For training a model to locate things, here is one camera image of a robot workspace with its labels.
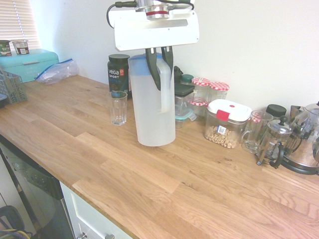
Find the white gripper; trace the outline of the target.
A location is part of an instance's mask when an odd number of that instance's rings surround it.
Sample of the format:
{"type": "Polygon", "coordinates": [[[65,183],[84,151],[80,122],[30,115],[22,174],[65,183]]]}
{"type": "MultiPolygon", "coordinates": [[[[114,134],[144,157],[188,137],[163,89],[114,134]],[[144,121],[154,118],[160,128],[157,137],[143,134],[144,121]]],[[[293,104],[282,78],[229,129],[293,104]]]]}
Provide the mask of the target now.
{"type": "Polygon", "coordinates": [[[157,69],[157,50],[173,74],[172,46],[193,44],[199,40],[199,23],[193,10],[171,10],[168,19],[147,19],[144,12],[114,11],[115,47],[119,51],[145,49],[151,76],[161,90],[157,69]]]}

